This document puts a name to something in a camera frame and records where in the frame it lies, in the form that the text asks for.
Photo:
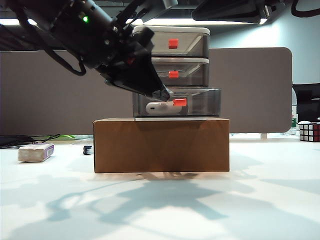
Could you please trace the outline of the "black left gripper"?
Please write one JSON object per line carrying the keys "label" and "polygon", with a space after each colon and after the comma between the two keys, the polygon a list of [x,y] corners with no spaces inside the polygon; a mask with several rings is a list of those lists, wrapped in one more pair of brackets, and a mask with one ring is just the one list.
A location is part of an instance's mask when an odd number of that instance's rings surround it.
{"label": "black left gripper", "polygon": [[154,35],[146,26],[134,32],[131,24],[123,28],[113,25],[92,35],[92,43],[82,55],[82,62],[90,69],[99,68],[108,86],[166,102],[170,91],[158,76],[151,58]]}

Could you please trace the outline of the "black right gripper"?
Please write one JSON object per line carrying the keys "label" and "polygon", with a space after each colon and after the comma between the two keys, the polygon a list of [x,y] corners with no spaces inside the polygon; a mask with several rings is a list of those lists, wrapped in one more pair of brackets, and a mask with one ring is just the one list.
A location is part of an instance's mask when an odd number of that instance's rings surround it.
{"label": "black right gripper", "polygon": [[226,21],[258,24],[276,18],[291,6],[292,0],[205,0],[193,10],[196,21]]}

